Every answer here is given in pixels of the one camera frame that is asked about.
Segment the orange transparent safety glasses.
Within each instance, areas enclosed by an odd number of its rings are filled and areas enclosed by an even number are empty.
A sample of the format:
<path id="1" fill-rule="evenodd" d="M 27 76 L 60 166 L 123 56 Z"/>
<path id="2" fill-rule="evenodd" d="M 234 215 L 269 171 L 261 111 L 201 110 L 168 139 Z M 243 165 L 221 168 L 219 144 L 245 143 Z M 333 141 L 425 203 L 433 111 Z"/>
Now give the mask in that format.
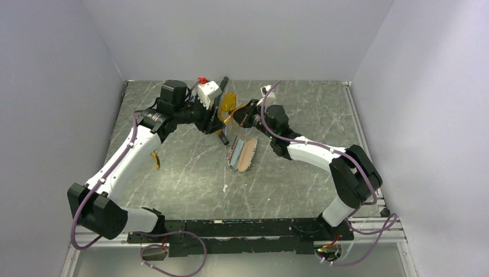
<path id="1" fill-rule="evenodd" d="M 233 115 L 238 109 L 243 108 L 244 106 L 245 104 L 240 106 L 237 105 L 237 97 L 234 92 L 226 92 L 219 105 L 218 118 L 225 126 L 230 123 L 232 130 L 235 131 L 236 127 Z"/>

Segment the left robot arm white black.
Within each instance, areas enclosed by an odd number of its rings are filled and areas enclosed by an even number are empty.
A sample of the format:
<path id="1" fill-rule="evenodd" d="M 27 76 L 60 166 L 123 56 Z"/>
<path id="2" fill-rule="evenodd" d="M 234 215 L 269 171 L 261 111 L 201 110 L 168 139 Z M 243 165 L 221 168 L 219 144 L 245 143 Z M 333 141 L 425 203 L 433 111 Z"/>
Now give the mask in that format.
<path id="1" fill-rule="evenodd" d="M 100 238 L 114 239 L 123 232 L 142 232 L 150 242 L 165 235 L 164 215 L 149 208 L 124 208 L 119 202 L 131 176 L 179 125 L 193 124 L 203 134 L 224 128 L 219 119 L 219 99 L 229 82 L 197 80 L 193 87 L 167 80 L 154 104 L 133 111 L 132 128 L 108 162 L 84 184 L 67 191 L 73 221 L 71 243 L 76 246 L 76 228 L 82 226 Z"/>

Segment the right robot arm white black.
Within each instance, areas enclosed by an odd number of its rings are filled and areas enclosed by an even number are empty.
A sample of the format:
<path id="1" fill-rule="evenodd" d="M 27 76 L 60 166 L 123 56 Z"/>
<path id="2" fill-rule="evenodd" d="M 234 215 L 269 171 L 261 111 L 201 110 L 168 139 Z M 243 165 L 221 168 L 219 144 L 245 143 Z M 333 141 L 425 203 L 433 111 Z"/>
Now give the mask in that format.
<path id="1" fill-rule="evenodd" d="M 375 195 L 383 180 L 364 149 L 356 144 L 348 148 L 332 147 L 294 132 L 281 105 L 262 108 L 257 99 L 231 113 L 243 128 L 256 128 L 270 140 L 273 152 L 284 159 L 297 160 L 330 173 L 336 197 L 320 214 L 317 232 L 332 239 L 340 224 Z"/>

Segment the printed glasses pouch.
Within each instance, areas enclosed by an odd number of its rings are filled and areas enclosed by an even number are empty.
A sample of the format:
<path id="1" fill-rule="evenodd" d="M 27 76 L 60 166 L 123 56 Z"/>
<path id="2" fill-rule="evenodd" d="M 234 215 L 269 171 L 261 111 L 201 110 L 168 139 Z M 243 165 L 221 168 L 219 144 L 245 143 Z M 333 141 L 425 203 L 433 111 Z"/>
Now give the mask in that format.
<path id="1" fill-rule="evenodd" d="M 256 138 L 248 140 L 242 134 L 237 135 L 227 157 L 228 166 L 240 173 L 246 172 L 252 164 L 257 143 Z"/>

